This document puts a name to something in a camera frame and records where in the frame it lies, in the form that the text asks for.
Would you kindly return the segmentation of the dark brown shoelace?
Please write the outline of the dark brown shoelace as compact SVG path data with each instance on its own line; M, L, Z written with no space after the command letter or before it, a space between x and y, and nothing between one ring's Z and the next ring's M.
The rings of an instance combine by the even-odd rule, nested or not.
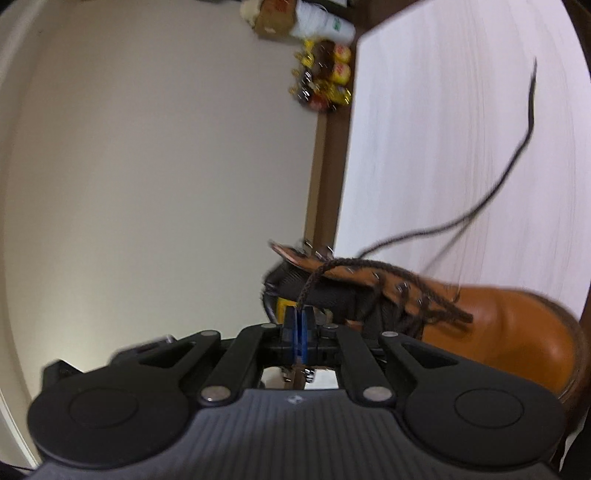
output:
M407 315L407 320L400 327L401 331L413 338L427 338L434 346L446 347L452 353L462 354L487 366L540 382L542 374L536 364L539 352L534 347L519 347L510 338L512 333L525 331L523 320L528 307L535 312L539 310L526 293L475 286L453 289L401 267L368 258L370 253L394 243L467 226L480 215L500 192L530 142L535 124L536 76L537 73L533 72L530 78L528 130L524 139L493 188L463 216L438 227L416 230L385 240L355 258L322 261L298 254L294 249L276 246L274 251L283 256L283 260L311 273L303 292L297 297L297 307L304 305L312 287L324 276L363 285L383 283L384 295Z

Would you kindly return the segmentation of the brown leather boot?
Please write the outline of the brown leather boot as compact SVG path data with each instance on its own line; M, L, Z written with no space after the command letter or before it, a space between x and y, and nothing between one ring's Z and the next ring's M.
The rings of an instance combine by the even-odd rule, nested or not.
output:
M548 389L574 410L590 375L590 347L575 317L534 292L438 282L367 259L270 243L280 263L263 279L270 321L303 299L376 341L395 331Z

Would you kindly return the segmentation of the pack of yellow bottles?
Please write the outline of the pack of yellow bottles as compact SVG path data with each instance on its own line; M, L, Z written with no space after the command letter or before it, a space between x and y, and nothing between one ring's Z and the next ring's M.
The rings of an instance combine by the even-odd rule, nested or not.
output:
M329 39L304 40L294 53L298 67L291 71L294 85L290 95L297 103L318 113L332 113L351 104L352 51Z

